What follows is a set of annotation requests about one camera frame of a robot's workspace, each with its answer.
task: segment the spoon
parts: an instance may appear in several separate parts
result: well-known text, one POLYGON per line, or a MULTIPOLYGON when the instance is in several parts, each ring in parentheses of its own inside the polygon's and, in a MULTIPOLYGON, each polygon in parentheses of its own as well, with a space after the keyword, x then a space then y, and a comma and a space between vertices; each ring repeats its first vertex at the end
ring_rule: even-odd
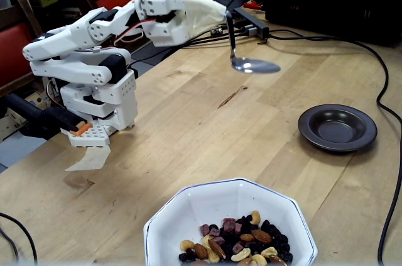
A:
POLYGON ((232 14, 230 11, 226 11, 227 32, 229 34, 229 41, 231 43, 231 62, 232 67, 244 73, 274 73, 281 68, 266 60, 257 60, 255 58, 248 57, 236 57, 236 41, 234 39, 234 28, 232 21, 232 14))

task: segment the wooden table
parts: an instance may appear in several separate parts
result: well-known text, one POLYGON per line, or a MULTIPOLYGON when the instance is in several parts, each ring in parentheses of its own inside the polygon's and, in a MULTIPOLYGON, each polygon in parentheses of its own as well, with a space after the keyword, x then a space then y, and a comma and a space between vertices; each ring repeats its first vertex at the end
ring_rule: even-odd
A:
MULTIPOLYGON (((243 176, 298 201, 318 262, 376 263, 399 160, 398 124, 375 103, 380 64, 347 43, 257 42, 239 40, 238 55, 276 62, 280 72, 236 72, 221 43, 182 49, 141 76, 136 126, 111 137, 102 170, 66 172, 85 149, 57 135, 0 175, 0 211, 24 223, 41 261, 143 263, 143 225, 179 188, 243 176), (371 116, 374 146, 329 155, 302 139, 298 117, 326 103, 371 116)), ((375 49, 391 76, 383 101, 402 114, 401 52, 375 49)), ((386 263, 402 261, 401 209, 386 263)), ((4 219, 0 225, 30 258, 22 232, 4 219)), ((0 239, 0 262, 12 257, 0 239)))

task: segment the dark saucer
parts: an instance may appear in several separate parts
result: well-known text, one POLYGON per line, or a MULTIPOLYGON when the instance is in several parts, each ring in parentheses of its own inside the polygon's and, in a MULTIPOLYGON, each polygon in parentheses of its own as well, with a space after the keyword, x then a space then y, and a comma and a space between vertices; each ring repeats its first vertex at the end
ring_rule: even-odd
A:
POLYGON ((300 133, 313 145, 331 152, 356 151, 377 137, 377 126, 362 111, 341 104, 324 104, 299 118, 300 133))

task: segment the robotic arm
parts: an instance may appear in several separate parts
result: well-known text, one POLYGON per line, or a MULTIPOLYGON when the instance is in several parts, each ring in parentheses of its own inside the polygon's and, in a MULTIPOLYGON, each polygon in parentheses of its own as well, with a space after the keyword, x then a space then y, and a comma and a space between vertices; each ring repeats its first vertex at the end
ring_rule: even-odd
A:
POLYGON ((71 144, 108 145, 110 134, 134 124, 136 84, 134 72, 127 69, 130 53, 100 45, 111 36, 118 42, 140 33, 157 47, 180 45, 223 23, 225 11, 213 0, 131 0, 111 10, 94 9, 71 25, 48 31, 25 46, 23 55, 35 75, 69 82, 60 93, 76 117, 74 129, 62 128, 71 144))

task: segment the white bowl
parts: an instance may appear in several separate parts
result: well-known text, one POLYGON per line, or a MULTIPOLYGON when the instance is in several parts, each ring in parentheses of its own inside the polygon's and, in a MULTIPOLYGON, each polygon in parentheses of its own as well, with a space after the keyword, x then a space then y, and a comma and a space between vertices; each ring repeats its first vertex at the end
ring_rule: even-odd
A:
POLYGON ((257 210, 289 239, 292 266, 311 265, 318 250, 296 201, 253 181, 236 178, 195 184, 175 194, 145 225, 147 266, 180 265, 182 240, 201 243, 199 226, 222 226, 257 210))

